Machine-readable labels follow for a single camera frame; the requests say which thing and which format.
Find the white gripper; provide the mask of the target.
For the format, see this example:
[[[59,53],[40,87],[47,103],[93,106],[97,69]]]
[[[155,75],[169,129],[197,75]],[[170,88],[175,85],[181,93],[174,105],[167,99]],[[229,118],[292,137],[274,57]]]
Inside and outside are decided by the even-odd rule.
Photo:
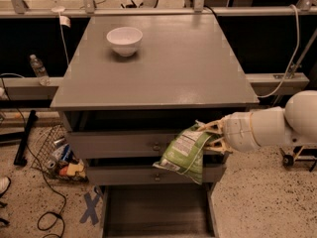
[[[250,112],[235,112],[227,115],[222,120],[209,123],[196,121],[197,132],[206,132],[224,135],[217,139],[209,139],[203,146],[206,151],[214,151],[221,154],[231,153],[232,149],[239,152],[248,152],[258,149],[251,126]]]

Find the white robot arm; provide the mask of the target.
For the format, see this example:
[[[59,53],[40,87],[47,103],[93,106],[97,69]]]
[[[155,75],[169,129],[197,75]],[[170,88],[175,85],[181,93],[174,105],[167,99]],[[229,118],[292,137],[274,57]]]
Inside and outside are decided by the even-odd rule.
[[[316,145],[317,91],[294,94],[284,108],[235,112],[207,124],[198,123],[198,130],[220,136],[208,145],[210,150],[217,152]]]

